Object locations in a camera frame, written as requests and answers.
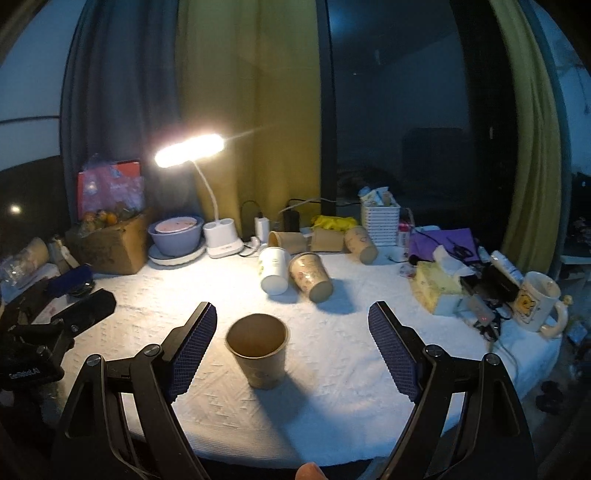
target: white mug with cartoon print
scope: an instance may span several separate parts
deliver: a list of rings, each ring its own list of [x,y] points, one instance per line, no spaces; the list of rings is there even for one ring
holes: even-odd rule
[[[567,305],[559,298],[560,287],[554,280],[540,272],[529,272],[513,303],[514,318],[525,330],[554,338],[569,321]],[[555,326],[550,326],[546,321],[553,307],[558,313],[558,320]]]

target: human thumb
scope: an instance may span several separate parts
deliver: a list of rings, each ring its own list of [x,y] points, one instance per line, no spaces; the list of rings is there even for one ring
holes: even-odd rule
[[[314,462],[305,463],[295,474],[295,480],[327,480],[320,470],[320,467]]]

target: metal bolt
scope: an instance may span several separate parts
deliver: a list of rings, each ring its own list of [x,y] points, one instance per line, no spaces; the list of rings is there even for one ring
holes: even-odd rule
[[[151,343],[146,348],[144,348],[144,355],[145,356],[154,356],[154,355],[158,354],[159,351],[160,351],[160,345],[157,345],[156,343]]]
[[[98,365],[99,363],[100,355],[97,355],[96,353],[86,359],[86,365],[88,365],[89,367],[93,367],[95,365]]]
[[[501,363],[501,359],[496,353],[487,353],[485,359],[491,365],[499,365]]]
[[[443,355],[443,348],[441,348],[439,345],[427,345],[425,347],[425,351],[427,352],[427,355],[435,358]]]

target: white tablecloth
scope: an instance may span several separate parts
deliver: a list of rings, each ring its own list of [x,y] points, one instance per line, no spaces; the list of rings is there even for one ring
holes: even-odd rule
[[[57,423],[82,362],[93,353],[107,360],[135,355],[184,324],[201,301],[217,308],[218,326],[193,383],[173,404],[195,452],[205,458],[264,467],[303,462],[333,465],[387,456],[413,404],[400,394],[367,325],[369,306],[385,300],[404,325],[425,344],[436,343],[454,356],[481,359],[486,345],[460,319],[435,317],[397,275],[399,266],[381,254],[374,265],[349,255],[322,255],[335,292],[315,305],[292,287],[268,297],[258,287],[256,258],[209,257],[170,268],[146,265],[137,275],[103,278],[116,312],[76,338],[66,353],[64,379],[44,387],[44,415]],[[271,391],[251,389],[224,345],[230,325],[251,313],[269,313],[290,328],[285,381]],[[518,393],[523,396],[556,362],[558,340],[505,322],[502,340],[519,361]],[[500,353],[509,373],[515,368]],[[125,396],[130,429],[141,432],[134,403]],[[446,422],[458,422],[462,395],[456,394]]]

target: pink lid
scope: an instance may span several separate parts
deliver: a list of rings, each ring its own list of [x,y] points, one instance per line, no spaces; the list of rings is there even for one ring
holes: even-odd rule
[[[178,233],[185,231],[197,223],[193,217],[175,217],[163,220],[154,227],[158,233]]]

